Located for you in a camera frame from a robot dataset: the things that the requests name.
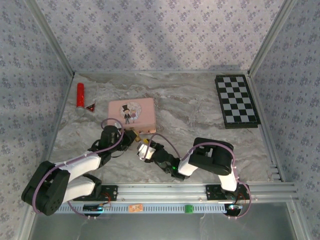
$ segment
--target pink box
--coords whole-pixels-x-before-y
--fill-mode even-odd
[[[108,118],[118,119],[125,129],[134,129],[140,134],[156,132],[156,113],[153,98],[139,98],[109,102]]]

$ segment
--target glass panel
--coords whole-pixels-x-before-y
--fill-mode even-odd
[[[237,220],[223,214],[75,214],[36,216],[29,240],[283,240],[297,239],[285,203],[255,203]]]

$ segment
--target small red triangular object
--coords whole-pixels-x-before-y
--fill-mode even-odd
[[[93,113],[95,111],[95,107],[96,107],[96,103],[93,103],[93,104],[87,106],[85,109],[87,109]]]

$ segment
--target patterned wallpaper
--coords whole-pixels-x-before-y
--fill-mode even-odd
[[[0,1],[0,32],[0,239],[11,240],[70,79],[22,0]]]
[[[284,0],[37,0],[74,71],[246,70]]]
[[[287,181],[320,239],[320,2],[298,0],[254,77]]]

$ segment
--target red marker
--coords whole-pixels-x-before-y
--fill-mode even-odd
[[[85,109],[85,85],[79,82],[76,87],[76,113],[83,116],[86,112]]]

